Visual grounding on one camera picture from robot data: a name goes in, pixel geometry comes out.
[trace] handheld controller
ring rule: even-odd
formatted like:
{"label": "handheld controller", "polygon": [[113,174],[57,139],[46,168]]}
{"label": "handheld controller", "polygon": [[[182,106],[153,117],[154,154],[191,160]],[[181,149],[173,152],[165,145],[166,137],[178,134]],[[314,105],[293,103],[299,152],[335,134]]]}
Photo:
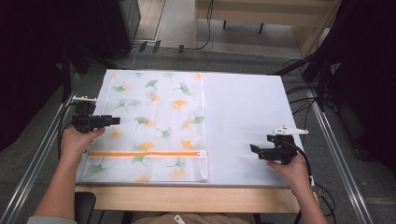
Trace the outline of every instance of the handheld controller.
{"label": "handheld controller", "polygon": [[274,148],[259,148],[250,144],[250,150],[258,154],[260,160],[281,161],[281,164],[286,165],[297,156],[297,146],[292,134],[307,134],[308,131],[283,126],[274,130],[274,133],[276,135],[267,135],[267,140],[275,144]]}
{"label": "handheld controller", "polygon": [[94,129],[120,124],[120,118],[113,118],[111,115],[94,116],[92,113],[96,105],[82,101],[78,102],[75,115],[72,117],[72,125],[81,133],[89,133]]}

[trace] person's right hand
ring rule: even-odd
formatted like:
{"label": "person's right hand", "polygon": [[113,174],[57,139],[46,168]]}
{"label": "person's right hand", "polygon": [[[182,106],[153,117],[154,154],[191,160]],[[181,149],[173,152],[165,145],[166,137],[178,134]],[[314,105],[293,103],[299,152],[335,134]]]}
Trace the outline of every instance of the person's right hand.
{"label": "person's right hand", "polygon": [[300,153],[297,153],[297,156],[287,165],[281,165],[274,161],[268,161],[267,164],[282,175],[294,195],[310,190],[311,185],[308,179],[306,162]]}
{"label": "person's right hand", "polygon": [[93,139],[104,132],[104,128],[91,133],[80,133],[74,127],[64,130],[61,142],[61,161],[78,165],[81,162],[82,154],[87,150]]}

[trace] leaf print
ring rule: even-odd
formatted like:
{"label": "leaf print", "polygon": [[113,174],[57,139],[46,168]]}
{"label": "leaf print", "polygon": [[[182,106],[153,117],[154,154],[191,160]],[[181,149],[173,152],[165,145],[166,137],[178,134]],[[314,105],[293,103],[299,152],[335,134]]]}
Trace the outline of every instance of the leaf print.
{"label": "leaf print", "polygon": [[149,99],[151,100],[150,103],[152,103],[154,101],[161,101],[161,98],[158,95],[150,95]]}
{"label": "leaf print", "polygon": [[142,103],[141,101],[132,100],[132,101],[128,102],[127,105],[137,106],[137,105],[140,105],[141,103]]}
{"label": "leaf print", "polygon": [[126,91],[128,91],[128,90],[131,89],[131,86],[130,86],[130,85],[123,84],[123,85],[122,85],[122,88],[125,89]]}
{"label": "leaf print", "polygon": [[195,79],[202,79],[202,78],[204,78],[204,74],[197,73],[197,74],[195,74],[194,78]]}
{"label": "leaf print", "polygon": [[145,117],[138,117],[138,118],[135,118],[134,120],[137,121],[137,125],[136,125],[135,130],[137,130],[137,127],[140,124],[146,124],[149,127],[154,127],[155,126],[155,122],[153,122],[152,120],[149,120],[149,119],[147,119]]}
{"label": "leaf print", "polygon": [[161,131],[161,130],[159,130],[159,129],[157,129],[158,131],[160,131],[160,132],[162,132],[163,133],[163,137],[165,138],[165,137],[170,137],[171,135],[172,135],[172,129],[171,129],[171,127],[169,127],[166,131]]}
{"label": "leaf print", "polygon": [[186,160],[182,157],[178,157],[175,166],[178,166],[178,168],[184,170],[184,168],[186,167]]}
{"label": "leaf print", "polygon": [[183,92],[183,94],[185,95],[191,95],[191,92],[189,90],[189,88],[187,87],[187,84],[184,82],[180,83],[180,88],[179,89],[175,89],[175,90],[181,90],[181,92]]}
{"label": "leaf print", "polygon": [[151,149],[152,147],[154,147],[154,143],[152,143],[152,142],[144,142],[144,143],[140,144],[138,149],[147,151],[147,150]]}
{"label": "leaf print", "polygon": [[187,150],[193,150],[194,149],[194,147],[191,144],[191,140],[192,139],[190,139],[190,140],[181,139],[181,145],[184,147],[184,149],[187,149]]}
{"label": "leaf print", "polygon": [[179,168],[175,168],[169,175],[174,178],[174,179],[183,179],[184,176],[186,176],[186,173],[184,170],[181,170]]}
{"label": "leaf print", "polygon": [[177,109],[177,111],[180,112],[180,108],[181,108],[183,105],[186,105],[186,104],[187,104],[187,101],[185,101],[185,100],[176,100],[176,101],[173,102],[173,104],[174,104],[174,107]]}
{"label": "leaf print", "polygon": [[135,156],[132,159],[132,164],[134,164],[137,161],[140,161],[140,162],[142,162],[143,165],[145,165],[147,167],[147,165],[145,163],[143,163],[143,159],[145,159],[145,156]]}
{"label": "leaf print", "polygon": [[125,106],[125,104],[126,104],[127,102],[128,102],[127,100],[120,100],[120,101],[119,101],[119,104],[116,106],[116,108],[124,107],[125,110],[128,111],[128,108],[126,108],[126,106]]}
{"label": "leaf print", "polygon": [[113,133],[110,136],[113,139],[121,138],[123,136],[123,132],[116,131],[116,130],[113,129]]}
{"label": "leaf print", "polygon": [[90,165],[90,168],[89,168],[90,172],[91,172],[91,173],[94,173],[94,174],[101,173],[101,172],[103,172],[105,169],[106,169],[106,168],[103,168],[103,167],[102,167],[102,164],[99,164],[99,165]]}
{"label": "leaf print", "polygon": [[130,89],[131,89],[131,87],[124,83],[122,83],[122,85],[120,85],[120,86],[113,86],[114,91],[128,91]]}
{"label": "leaf print", "polygon": [[191,127],[191,120],[186,120],[181,124],[181,129],[186,129],[186,128],[190,128]]}
{"label": "leaf print", "polygon": [[191,121],[191,123],[193,123],[193,124],[199,124],[205,120],[205,116],[198,117],[195,115],[195,113],[194,113],[194,116],[195,116],[195,119]]}
{"label": "leaf print", "polygon": [[137,178],[135,178],[134,181],[149,182],[149,176],[148,175],[140,175]]}
{"label": "leaf print", "polygon": [[157,90],[157,88],[155,87],[155,84],[157,84],[157,80],[151,80],[150,82],[148,82],[148,84],[146,84],[146,88],[147,87],[152,87],[152,88],[154,88],[155,90]]}
{"label": "leaf print", "polygon": [[123,89],[122,86],[118,86],[118,87],[113,86],[113,90],[114,91],[125,91],[125,89]]}
{"label": "leaf print", "polygon": [[164,77],[169,77],[170,79],[172,79],[172,76],[174,76],[174,73],[165,73],[163,76]]}

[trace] person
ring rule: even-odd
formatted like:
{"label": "person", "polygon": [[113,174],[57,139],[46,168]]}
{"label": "person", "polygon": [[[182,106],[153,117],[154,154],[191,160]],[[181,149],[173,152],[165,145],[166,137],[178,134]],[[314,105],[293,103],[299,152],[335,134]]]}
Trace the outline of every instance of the person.
{"label": "person", "polygon": [[[61,158],[51,179],[47,191],[29,217],[28,224],[59,223],[74,224],[76,172],[82,154],[93,139],[102,135],[105,129],[91,133],[80,133],[74,127],[64,130],[61,143]],[[298,154],[288,165],[280,165],[273,161],[267,162],[279,172],[300,205],[304,223],[327,223],[308,181],[306,164],[302,155]],[[133,223],[176,223],[173,213],[134,213]],[[255,223],[252,214],[180,214],[182,220],[189,223]]]}

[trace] person's left hand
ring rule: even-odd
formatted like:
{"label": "person's left hand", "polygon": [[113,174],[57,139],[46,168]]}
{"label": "person's left hand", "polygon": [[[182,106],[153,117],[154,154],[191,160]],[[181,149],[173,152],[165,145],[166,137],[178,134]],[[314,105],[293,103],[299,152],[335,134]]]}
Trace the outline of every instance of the person's left hand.
{"label": "person's left hand", "polygon": [[61,142],[61,161],[78,165],[82,154],[87,150],[93,139],[102,135],[106,129],[98,129],[91,133],[80,133],[74,127],[64,130]]}

